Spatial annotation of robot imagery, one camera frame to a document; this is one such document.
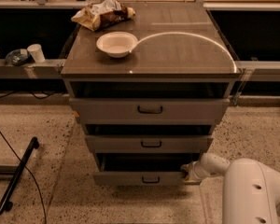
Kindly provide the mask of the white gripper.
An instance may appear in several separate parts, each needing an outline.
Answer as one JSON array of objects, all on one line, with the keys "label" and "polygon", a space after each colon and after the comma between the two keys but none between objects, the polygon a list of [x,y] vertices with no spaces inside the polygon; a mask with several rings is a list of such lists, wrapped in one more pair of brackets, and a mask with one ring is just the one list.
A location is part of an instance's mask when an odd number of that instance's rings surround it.
[{"label": "white gripper", "polygon": [[200,181],[207,178],[209,173],[203,168],[203,165],[199,161],[193,161],[181,166],[183,172],[188,173],[189,178],[185,178],[183,183],[185,185],[199,185]]}]

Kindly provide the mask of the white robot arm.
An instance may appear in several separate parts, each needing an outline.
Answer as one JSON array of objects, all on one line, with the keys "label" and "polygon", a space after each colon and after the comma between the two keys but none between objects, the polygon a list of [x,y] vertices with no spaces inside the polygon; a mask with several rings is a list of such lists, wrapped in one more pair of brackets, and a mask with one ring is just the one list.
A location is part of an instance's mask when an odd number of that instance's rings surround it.
[{"label": "white robot arm", "polygon": [[185,183],[223,176],[222,224],[278,224],[280,173],[251,159],[228,161],[204,153],[198,161],[183,164]]}]

